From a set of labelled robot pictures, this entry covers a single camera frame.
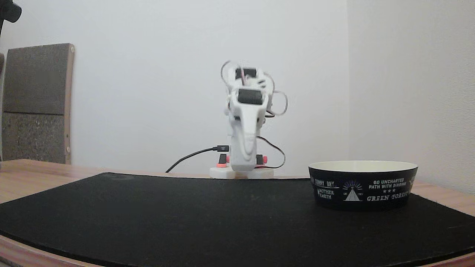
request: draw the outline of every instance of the white wall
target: white wall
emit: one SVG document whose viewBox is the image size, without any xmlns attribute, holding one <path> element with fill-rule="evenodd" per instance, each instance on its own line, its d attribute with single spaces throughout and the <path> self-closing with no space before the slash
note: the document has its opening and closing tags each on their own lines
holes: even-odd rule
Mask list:
<svg viewBox="0 0 475 267">
<path fill-rule="evenodd" d="M 273 75 L 290 98 L 262 135 L 281 145 L 279 174 L 348 157 L 346 1 L 15 0 L 0 50 L 70 42 L 75 165 L 164 171 L 181 156 L 224 143 L 221 63 Z M 280 156 L 263 143 L 270 164 Z M 207 173 L 218 155 L 177 172 Z"/>
<path fill-rule="evenodd" d="M 475 193 L 475 1 L 348 1 L 350 157 Z"/>
</svg>

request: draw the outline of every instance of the wire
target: wire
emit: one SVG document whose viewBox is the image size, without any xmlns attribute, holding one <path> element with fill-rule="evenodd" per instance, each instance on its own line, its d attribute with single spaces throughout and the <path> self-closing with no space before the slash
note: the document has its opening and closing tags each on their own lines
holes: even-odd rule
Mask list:
<svg viewBox="0 0 475 267">
<path fill-rule="evenodd" d="M 218 147 L 216 147 L 216 146 L 215 147 L 210 147 L 210 148 L 207 148 L 207 149 L 196 151 L 195 153 L 192 153 L 192 154 L 190 154 L 186 157 L 182 157 L 177 162 L 175 162 L 175 164 L 173 164 L 166 172 L 170 172 L 173 168 L 175 168 L 176 165 L 178 165 L 180 162 L 182 162 L 185 159 L 191 158 L 192 156 L 196 156 L 196 155 L 198 155 L 200 153 L 203 153 L 203 152 L 214 151 L 214 150 L 217 150 L 217 149 L 218 149 Z"/>
<path fill-rule="evenodd" d="M 282 164 L 280 164 L 277 167 L 269 167 L 269 166 L 265 166 L 265 165 L 259 165 L 259 166 L 256 166 L 255 169 L 259 169 L 259 168 L 277 169 L 277 168 L 282 167 L 285 164 L 285 153 L 284 153 L 284 151 L 282 151 L 282 149 L 278 148 L 276 145 L 272 144 L 271 142 L 269 142 L 266 138 L 264 138 L 262 136 L 257 136 L 256 138 L 265 141 L 270 146 L 272 146 L 273 148 L 277 149 L 280 153 L 282 153 L 282 155 L 284 156 L 284 161 L 282 162 Z"/>
<path fill-rule="evenodd" d="M 280 116 L 280 115 L 284 115 L 286 112 L 287 112 L 287 108 L 289 106 L 289 99 L 287 97 L 287 95 L 284 93 L 284 92 L 281 92 L 281 91 L 276 91 L 276 82 L 274 81 L 274 79 L 272 78 L 272 76 L 270 76 L 267 72 L 264 72 L 264 75 L 269 77 L 269 79 L 272 81 L 272 94 L 276 93 L 276 94 L 283 94 L 284 97 L 285 97 L 285 108 L 284 108 L 284 111 L 281 112 L 281 113 L 276 113 L 276 112 L 273 112 L 271 110 L 268 110 L 267 112 L 269 112 L 271 114 L 271 116 L 268 116 L 266 115 L 266 118 L 273 118 L 275 116 Z"/>
<path fill-rule="evenodd" d="M 284 95 L 284 97 L 285 97 L 285 108 L 284 108 L 284 111 L 282 111 L 281 113 L 275 113 L 275 112 L 272 112 L 272 113 L 276 116 L 284 115 L 287 112 L 287 107 L 289 106 L 289 99 L 287 98 L 287 95 L 284 92 L 274 91 L 274 94 L 283 94 Z"/>
<path fill-rule="evenodd" d="M 274 118 L 276 115 L 274 114 L 274 112 L 272 112 L 271 110 L 266 110 L 266 112 L 268 112 L 270 115 L 265 115 L 266 118 Z"/>
<path fill-rule="evenodd" d="M 226 67 L 226 65 L 229 64 L 229 63 L 235 63 L 241 69 L 241 81 L 242 81 L 242 85 L 245 85 L 244 69 L 241 67 L 241 65 L 239 65 L 236 62 L 233 62 L 232 60 L 228 60 L 228 61 L 224 62 L 223 65 L 221 66 L 221 80 L 223 80 L 224 84 L 226 84 L 226 87 L 228 88 L 228 91 L 227 91 L 228 94 L 230 93 L 229 90 L 230 90 L 230 88 L 232 88 L 232 86 L 230 84 L 228 84 L 228 82 L 224 79 L 223 70 L 224 70 L 224 67 Z"/>
<path fill-rule="evenodd" d="M 273 92 L 275 91 L 275 89 L 276 89 L 276 87 L 275 87 L 276 82 L 274 82 L 274 79 L 272 78 L 272 76 L 270 76 L 267 72 L 264 72 L 264 75 L 267 76 L 267 77 L 269 77 L 270 80 L 272 81 L 272 93 L 273 93 Z"/>
</svg>

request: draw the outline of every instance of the wooden table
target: wooden table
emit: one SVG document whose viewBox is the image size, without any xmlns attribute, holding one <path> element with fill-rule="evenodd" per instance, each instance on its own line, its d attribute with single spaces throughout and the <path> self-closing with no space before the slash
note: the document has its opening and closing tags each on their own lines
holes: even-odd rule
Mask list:
<svg viewBox="0 0 475 267">
<path fill-rule="evenodd" d="M 169 177 L 207 178 L 207 175 L 189 175 L 161 172 L 137 172 L 110 170 L 104 168 L 85 168 L 58 163 L 38 162 L 32 160 L 15 160 L 2 162 L 0 171 L 0 203 L 15 200 L 34 193 L 48 190 L 63 184 L 84 179 L 102 172 L 120 172 Z M 302 176 L 280 176 L 277 178 L 302 178 Z M 428 183 L 415 181 L 412 193 L 439 204 L 475 216 L 475 196 L 441 188 Z M 21 266 L 88 266 L 89 264 L 66 257 L 48 253 L 4 236 L 0 236 L 0 257 Z M 428 266 L 475 266 L 475 253 L 456 257 Z"/>
</svg>

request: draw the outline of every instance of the black cable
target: black cable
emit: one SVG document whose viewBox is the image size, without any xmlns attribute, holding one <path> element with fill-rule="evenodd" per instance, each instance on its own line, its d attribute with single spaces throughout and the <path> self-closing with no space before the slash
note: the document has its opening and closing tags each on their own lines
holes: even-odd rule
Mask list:
<svg viewBox="0 0 475 267">
<path fill-rule="evenodd" d="M 176 165 L 178 165 L 183 160 L 191 158 L 192 156 L 196 156 L 196 155 L 198 155 L 200 153 L 203 153 L 203 152 L 208 152 L 208 151 L 228 152 L 229 151 L 229 146 L 228 145 L 218 145 L 218 146 L 215 146 L 215 147 L 210 147 L 210 148 L 207 148 L 207 149 L 196 151 L 195 153 L 192 153 L 192 154 L 190 154 L 186 157 L 182 157 L 181 159 L 179 159 L 166 172 L 170 172 L 173 168 L 175 168 Z"/>
<path fill-rule="evenodd" d="M 275 115 L 272 111 L 270 111 L 270 110 L 266 110 L 266 112 L 269 112 L 269 114 L 270 114 L 270 115 L 267 115 L 267 114 L 266 114 L 266 115 L 265 115 L 266 118 L 274 118 L 274 117 L 276 116 L 276 115 Z"/>
<path fill-rule="evenodd" d="M 284 156 L 284 161 L 282 162 L 282 164 L 280 164 L 280 165 L 277 166 L 277 167 L 256 166 L 255 169 L 259 169 L 259 168 L 277 169 L 277 168 L 282 167 L 282 166 L 285 164 L 285 153 L 284 153 L 284 151 L 282 151 L 282 149 L 278 148 L 276 145 L 272 144 L 271 142 L 269 142 L 266 138 L 264 138 L 264 137 L 262 137 L 262 136 L 257 136 L 256 138 L 265 141 L 265 142 L 268 143 L 270 146 L 272 146 L 273 148 L 277 149 L 280 153 L 282 153 L 282 155 Z"/>
</svg>

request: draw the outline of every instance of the black object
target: black object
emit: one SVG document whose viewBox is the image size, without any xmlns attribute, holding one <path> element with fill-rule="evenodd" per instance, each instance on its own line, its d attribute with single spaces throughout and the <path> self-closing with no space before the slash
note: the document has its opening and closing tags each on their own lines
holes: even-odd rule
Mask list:
<svg viewBox="0 0 475 267">
<path fill-rule="evenodd" d="M 262 93 L 258 90 L 239 89 L 237 101 L 243 104 L 262 105 Z"/>
<path fill-rule="evenodd" d="M 417 165 L 342 161 L 310 164 L 308 169 L 317 204 L 338 210 L 387 210 L 406 204 Z"/>
<path fill-rule="evenodd" d="M 3 26 L 3 20 L 16 22 L 21 15 L 21 7 L 13 3 L 12 0 L 0 0 L 0 33 Z"/>
<path fill-rule="evenodd" d="M 256 155 L 256 164 L 257 165 L 264 164 L 264 157 L 261 154 Z"/>
<path fill-rule="evenodd" d="M 257 70 L 255 68 L 244 68 L 244 76 L 249 76 L 251 78 L 257 77 Z M 241 68 L 236 69 L 236 80 L 241 78 Z"/>
<path fill-rule="evenodd" d="M 175 168 L 176 165 L 178 165 L 183 160 L 189 159 L 192 156 L 196 156 L 200 153 L 208 152 L 208 151 L 228 152 L 229 151 L 229 146 L 228 145 L 218 145 L 218 146 L 215 146 L 215 147 L 211 147 L 211 148 L 203 149 L 203 150 L 200 150 L 200 151 L 196 151 L 195 153 L 191 153 L 190 155 L 182 157 L 177 162 L 175 162 L 170 168 L 168 168 L 168 170 L 166 172 L 170 172 L 173 168 Z"/>
<path fill-rule="evenodd" d="M 220 154 L 220 155 L 219 155 L 219 161 L 218 161 L 218 163 L 219 163 L 219 164 L 226 164 L 226 163 L 228 163 L 228 161 L 227 161 L 226 158 L 227 158 L 227 155 L 226 155 L 226 154 Z"/>
<path fill-rule="evenodd" d="M 0 204 L 0 234 L 104 266 L 416 266 L 475 251 L 475 218 L 315 205 L 308 179 L 103 173 Z"/>
</svg>

